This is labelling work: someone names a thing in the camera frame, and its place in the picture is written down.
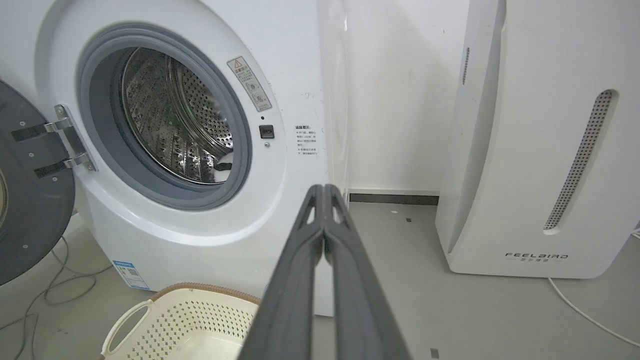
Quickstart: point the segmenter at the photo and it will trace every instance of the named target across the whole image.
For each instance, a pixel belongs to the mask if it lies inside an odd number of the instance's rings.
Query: washing machine door
[[[46,122],[0,81],[0,285],[51,251],[74,208],[68,154]]]

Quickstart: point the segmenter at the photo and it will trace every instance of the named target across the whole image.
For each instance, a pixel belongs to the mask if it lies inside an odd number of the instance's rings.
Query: white air purifier
[[[640,220],[640,3],[472,1],[436,216],[452,271],[586,279]]]

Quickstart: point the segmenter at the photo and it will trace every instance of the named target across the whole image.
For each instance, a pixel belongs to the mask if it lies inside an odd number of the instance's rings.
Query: door hinge
[[[67,168],[73,168],[78,165],[84,165],[89,171],[96,171],[95,165],[91,161],[91,157],[87,153],[80,140],[80,136],[76,132],[74,121],[65,105],[58,104],[54,106],[58,121],[48,122],[44,124],[44,129],[48,133],[57,133],[62,139],[69,159],[64,161]]]

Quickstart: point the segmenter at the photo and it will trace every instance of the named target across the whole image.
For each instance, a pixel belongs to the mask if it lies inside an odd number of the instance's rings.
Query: gray floor
[[[435,207],[352,203],[351,212],[414,359],[640,359],[640,349],[591,325],[565,305],[543,279],[460,275],[447,268],[433,225]],[[69,265],[91,272],[108,265],[91,234],[74,218],[67,231]],[[59,244],[56,249],[63,254]],[[603,276],[558,280],[579,308],[605,326],[640,340],[640,240],[631,238]],[[20,316],[57,270],[47,256],[0,287],[0,325]],[[82,291],[89,280],[51,293]],[[111,325],[149,292],[128,288],[114,270],[99,275],[87,296],[47,307],[39,300],[39,359],[95,359]],[[28,329],[32,328],[29,319]],[[19,348],[22,329],[0,332],[2,359]],[[331,318],[316,318],[314,359],[333,359]],[[21,359],[30,359],[27,349]]]

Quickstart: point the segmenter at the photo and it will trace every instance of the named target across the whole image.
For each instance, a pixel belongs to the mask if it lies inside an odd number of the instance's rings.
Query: white wall
[[[351,192],[437,195],[469,0],[350,0]]]

